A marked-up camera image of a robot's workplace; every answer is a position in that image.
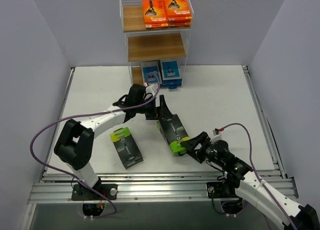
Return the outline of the black green razor box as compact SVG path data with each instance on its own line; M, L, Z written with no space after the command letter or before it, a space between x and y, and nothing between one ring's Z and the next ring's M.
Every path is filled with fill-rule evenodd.
M174 156L186 154L187 149L181 142L190 140L190 137L177 114L172 118L158 120L157 127Z
M143 155L128 127L117 129L110 134L110 139L126 170L144 161Z

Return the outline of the grey blue razor box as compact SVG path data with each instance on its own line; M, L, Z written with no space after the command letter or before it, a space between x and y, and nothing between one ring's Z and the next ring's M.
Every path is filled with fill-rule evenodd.
M162 81L162 87L170 90L177 89L182 86L182 79L164 79Z

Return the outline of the blue Harry's box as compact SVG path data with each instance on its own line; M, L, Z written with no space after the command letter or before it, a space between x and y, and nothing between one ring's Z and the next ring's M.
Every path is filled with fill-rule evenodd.
M161 76L164 81L181 80L181 66L177 59L161 59Z
M144 61L140 63L140 67L141 67L142 81L144 83L153 84L153 83L157 83L159 80L159 83L162 84L162 78L160 74L158 61Z

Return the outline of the black green razor box front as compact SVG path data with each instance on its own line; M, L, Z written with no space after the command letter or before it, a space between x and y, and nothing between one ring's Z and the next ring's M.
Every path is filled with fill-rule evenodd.
M143 155L128 127L117 129L110 134L110 139L126 170L144 161Z

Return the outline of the large orange Fusion5 razor box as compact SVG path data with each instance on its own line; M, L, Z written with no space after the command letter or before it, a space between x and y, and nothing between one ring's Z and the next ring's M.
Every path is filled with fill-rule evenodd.
M142 13L146 29L169 27L163 0L143 0Z

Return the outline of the narrow orange Fusion5 razor box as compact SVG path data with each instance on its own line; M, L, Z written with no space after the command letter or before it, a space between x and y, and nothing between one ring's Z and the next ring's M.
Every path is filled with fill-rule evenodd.
M192 19L192 11L187 0L163 0L163 2L170 22Z

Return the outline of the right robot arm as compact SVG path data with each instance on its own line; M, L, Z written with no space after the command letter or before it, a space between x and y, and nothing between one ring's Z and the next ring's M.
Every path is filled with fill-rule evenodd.
M254 172L246 162L229 151L229 144L220 134L210 138L206 132L180 143L198 162L208 161L219 166L226 180L223 193L242 198L280 230L318 230L320 221L309 204L302 206L291 200Z

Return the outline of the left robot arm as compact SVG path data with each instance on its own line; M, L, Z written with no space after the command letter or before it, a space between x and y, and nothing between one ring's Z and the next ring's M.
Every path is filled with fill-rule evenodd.
M107 110L90 116L83 121L74 117L65 122L54 146L54 153L72 170L75 178L82 182L83 194L90 200L100 196L100 180L90 164L94 140L107 130L128 122L137 114L145 116L146 120L169 120L173 118L165 102L164 95L159 97L156 105L159 86L133 84L128 94L123 95Z

